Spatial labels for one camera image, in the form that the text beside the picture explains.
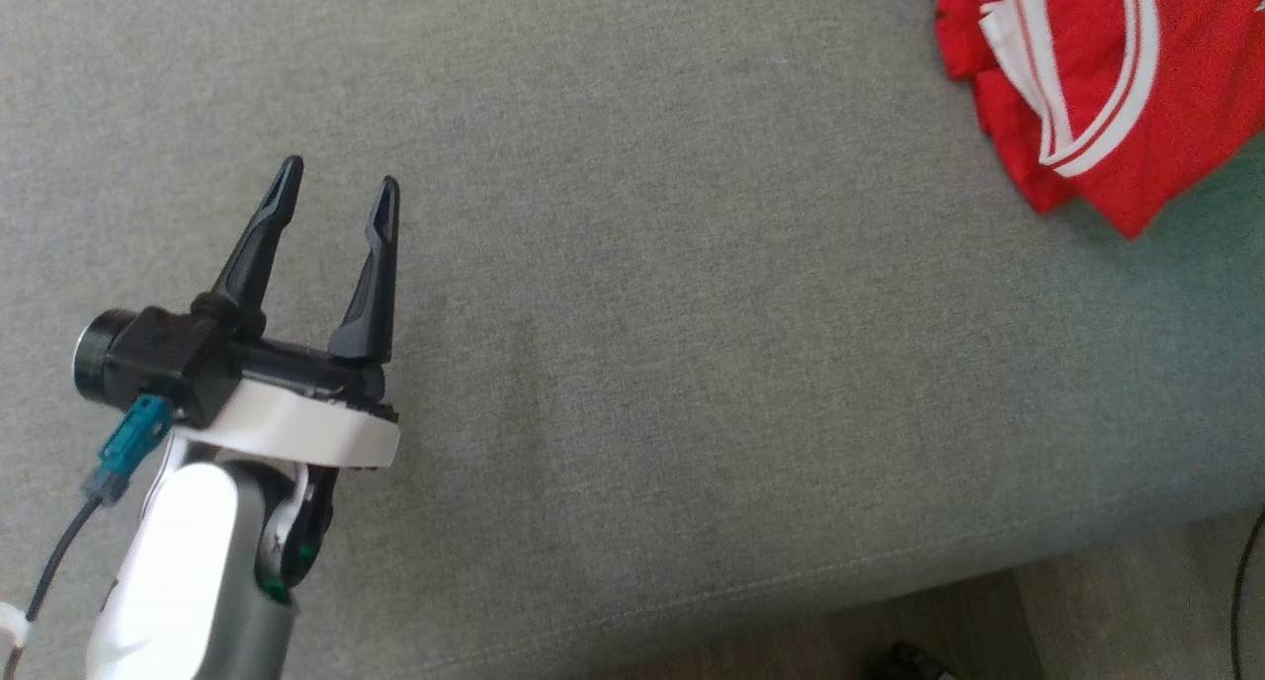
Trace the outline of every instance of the folded red jersey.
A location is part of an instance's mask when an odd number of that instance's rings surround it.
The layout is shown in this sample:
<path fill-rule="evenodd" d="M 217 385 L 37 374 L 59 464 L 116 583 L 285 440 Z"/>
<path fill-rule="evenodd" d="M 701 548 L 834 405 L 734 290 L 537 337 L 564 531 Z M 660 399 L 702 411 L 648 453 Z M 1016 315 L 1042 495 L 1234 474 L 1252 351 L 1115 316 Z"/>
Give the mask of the folded red jersey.
<path fill-rule="evenodd" d="M 940 0 L 936 35 L 1032 206 L 1126 238 L 1265 126 L 1265 0 Z"/>

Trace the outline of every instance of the black cable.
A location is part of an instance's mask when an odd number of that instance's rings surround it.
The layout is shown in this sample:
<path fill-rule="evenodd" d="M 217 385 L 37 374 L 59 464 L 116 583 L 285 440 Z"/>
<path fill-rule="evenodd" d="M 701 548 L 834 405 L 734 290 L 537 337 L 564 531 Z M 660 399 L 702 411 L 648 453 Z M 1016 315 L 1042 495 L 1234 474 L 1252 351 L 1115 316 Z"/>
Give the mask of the black cable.
<path fill-rule="evenodd" d="M 1243 555 L 1238 559 L 1238 571 L 1235 574 L 1235 600 L 1230 607 L 1230 666 L 1235 670 L 1235 680 L 1243 680 L 1242 660 L 1238 657 L 1238 608 L 1243 604 L 1243 578 L 1247 576 L 1247 564 L 1252 560 L 1252 549 L 1262 526 L 1265 526 L 1265 509 L 1261 509 L 1256 523 L 1252 523 L 1252 532 L 1247 536 L 1247 545 L 1243 546 Z"/>
<path fill-rule="evenodd" d="M 39 583 L 35 584 L 35 593 L 30 597 L 30 605 L 27 607 L 27 621 L 29 623 L 34 623 L 39 616 L 39 609 L 44 608 L 44 597 L 48 595 L 48 588 L 53 585 L 53 576 L 57 574 L 57 568 L 62 565 L 66 550 L 71 549 L 71 542 L 75 541 L 83 523 L 92 517 L 99 506 L 101 506 L 101 497 L 89 495 L 80 512 L 75 516 L 75 519 L 71 519 L 70 527 L 62 533 L 62 538 L 58 540 L 57 546 L 53 547 L 53 554 L 49 555 L 48 564 L 44 565 L 44 573 L 39 575 Z M 22 660 L 22 648 L 13 648 L 9 652 L 9 661 L 4 664 L 4 675 L 0 676 L 3 680 L 14 680 L 19 660 Z"/>

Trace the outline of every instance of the teal connector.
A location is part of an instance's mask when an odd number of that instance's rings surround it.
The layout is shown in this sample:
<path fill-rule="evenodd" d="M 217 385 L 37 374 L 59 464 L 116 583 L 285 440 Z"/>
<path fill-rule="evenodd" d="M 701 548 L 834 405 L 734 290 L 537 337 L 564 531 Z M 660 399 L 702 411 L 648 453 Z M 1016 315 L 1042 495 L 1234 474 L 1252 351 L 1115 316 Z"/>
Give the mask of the teal connector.
<path fill-rule="evenodd" d="M 124 415 L 119 427 L 111 434 L 96 455 L 101 464 L 83 482 L 87 497 L 100 497 L 101 506 L 114 506 L 128 492 L 132 474 L 142 460 L 154 451 L 175 423 L 171 401 L 163 397 L 140 396 Z"/>

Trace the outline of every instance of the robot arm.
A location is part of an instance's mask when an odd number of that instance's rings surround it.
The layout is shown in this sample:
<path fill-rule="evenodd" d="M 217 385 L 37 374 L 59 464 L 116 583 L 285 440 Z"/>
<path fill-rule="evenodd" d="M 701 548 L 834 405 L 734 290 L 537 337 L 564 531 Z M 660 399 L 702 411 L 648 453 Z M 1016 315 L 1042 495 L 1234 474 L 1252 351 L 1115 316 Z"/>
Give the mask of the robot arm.
<path fill-rule="evenodd" d="M 397 413 L 383 402 L 382 365 L 391 360 L 398 185 L 383 181 L 352 303 L 318 351 L 263 337 L 264 289 L 301 177 L 302 159 L 287 158 L 188 315 L 108 311 L 76 348 L 81 396 L 123 411 L 158 401 L 173 418 L 89 643 L 89 680 L 280 677 L 297 614 L 292 590 L 329 530 L 339 469 L 395 458 Z M 85 483 L 104 506 L 139 464 L 119 469 L 108 454 L 109 442 Z"/>

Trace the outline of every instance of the gray fabric surface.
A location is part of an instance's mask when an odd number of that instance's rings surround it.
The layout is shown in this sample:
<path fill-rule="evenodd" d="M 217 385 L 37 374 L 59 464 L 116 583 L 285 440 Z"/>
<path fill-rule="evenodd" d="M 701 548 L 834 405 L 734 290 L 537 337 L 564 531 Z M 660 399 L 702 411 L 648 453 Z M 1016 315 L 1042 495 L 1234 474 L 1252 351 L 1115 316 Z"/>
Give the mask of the gray fabric surface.
<path fill-rule="evenodd" d="M 1125 243 L 1039 220 L 935 0 L 0 0 L 0 598 L 282 157 L 324 343 L 405 212 L 397 465 L 348 474 L 288 677 L 557 677 L 1265 498 L 1265 149 Z M 139 495 L 24 680 L 75 676 Z"/>

